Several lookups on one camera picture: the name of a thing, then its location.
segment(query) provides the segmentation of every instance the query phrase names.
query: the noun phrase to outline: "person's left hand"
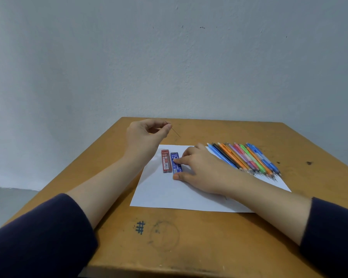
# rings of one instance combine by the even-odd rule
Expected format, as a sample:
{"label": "person's left hand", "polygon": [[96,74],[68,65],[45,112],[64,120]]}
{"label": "person's left hand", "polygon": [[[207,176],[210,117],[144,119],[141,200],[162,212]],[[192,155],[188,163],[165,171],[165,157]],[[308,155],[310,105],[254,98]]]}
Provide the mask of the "person's left hand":
{"label": "person's left hand", "polygon": [[126,130],[128,147],[124,157],[144,167],[155,155],[158,145],[168,135],[171,124],[162,119],[135,121]]}

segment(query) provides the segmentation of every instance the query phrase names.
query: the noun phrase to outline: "blue box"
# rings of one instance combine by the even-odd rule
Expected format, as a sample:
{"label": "blue box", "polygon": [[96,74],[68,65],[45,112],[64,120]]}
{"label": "blue box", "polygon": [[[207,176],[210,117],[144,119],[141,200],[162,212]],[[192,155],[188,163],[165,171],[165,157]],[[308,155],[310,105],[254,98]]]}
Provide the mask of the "blue box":
{"label": "blue box", "polygon": [[174,159],[178,159],[179,158],[178,152],[171,153],[170,154],[170,158],[171,158],[171,163],[172,163],[172,167],[173,167],[173,173],[182,172],[182,166],[180,164],[174,163]]}

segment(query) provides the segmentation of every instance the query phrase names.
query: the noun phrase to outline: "wooden table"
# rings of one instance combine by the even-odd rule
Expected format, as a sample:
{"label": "wooden table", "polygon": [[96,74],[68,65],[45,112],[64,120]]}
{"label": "wooden table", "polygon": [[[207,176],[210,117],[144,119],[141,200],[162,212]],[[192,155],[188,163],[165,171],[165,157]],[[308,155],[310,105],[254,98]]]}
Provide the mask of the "wooden table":
{"label": "wooden table", "polygon": [[[122,157],[123,117],[29,201],[12,219],[70,190]],[[283,123],[170,119],[163,144],[250,142],[282,172],[294,193],[348,208],[348,166]],[[255,214],[130,207],[140,174],[96,229],[100,247],[89,270],[116,269],[224,277],[321,277],[298,246]],[[135,231],[144,221],[144,232]]]}

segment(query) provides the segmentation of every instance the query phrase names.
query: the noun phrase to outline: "forearm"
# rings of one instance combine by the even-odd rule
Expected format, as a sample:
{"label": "forearm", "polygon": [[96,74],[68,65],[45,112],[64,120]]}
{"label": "forearm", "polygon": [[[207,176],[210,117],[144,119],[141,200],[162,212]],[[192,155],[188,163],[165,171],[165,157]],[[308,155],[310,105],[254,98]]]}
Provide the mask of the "forearm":
{"label": "forearm", "polygon": [[311,199],[255,177],[250,177],[247,182],[232,185],[229,196],[300,245],[311,209]]}
{"label": "forearm", "polygon": [[143,166],[136,159],[121,158],[67,194],[76,201],[95,228]]}

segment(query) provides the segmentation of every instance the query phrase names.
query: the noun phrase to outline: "finger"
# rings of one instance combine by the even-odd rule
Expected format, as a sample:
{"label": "finger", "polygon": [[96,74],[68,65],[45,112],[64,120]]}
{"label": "finger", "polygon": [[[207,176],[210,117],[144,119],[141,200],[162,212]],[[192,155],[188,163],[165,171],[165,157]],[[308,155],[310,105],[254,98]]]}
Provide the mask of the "finger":
{"label": "finger", "polygon": [[164,119],[145,119],[139,121],[143,126],[145,126],[146,129],[150,128],[162,128],[167,124],[170,124]]}
{"label": "finger", "polygon": [[177,159],[174,159],[174,163],[190,166],[190,158],[191,158],[190,156],[185,156],[185,157],[182,157],[182,158],[177,158]]}
{"label": "finger", "polygon": [[200,149],[200,150],[207,150],[206,147],[202,143],[196,144],[195,147]]}
{"label": "finger", "polygon": [[169,131],[171,129],[171,124],[166,124],[162,127],[157,133],[154,135],[156,136],[158,142],[160,143],[165,137],[167,137]]}
{"label": "finger", "polygon": [[175,181],[185,181],[191,183],[194,180],[194,176],[187,172],[175,173],[173,175]]}
{"label": "finger", "polygon": [[193,146],[190,146],[190,147],[188,147],[188,148],[184,151],[182,157],[188,156],[188,155],[192,155],[192,154],[194,154],[194,153],[195,153],[196,151],[198,151],[198,150],[199,150],[198,148],[193,147]]}
{"label": "finger", "polygon": [[148,132],[149,133],[157,133],[160,129],[157,129],[157,128],[150,128],[148,129]]}

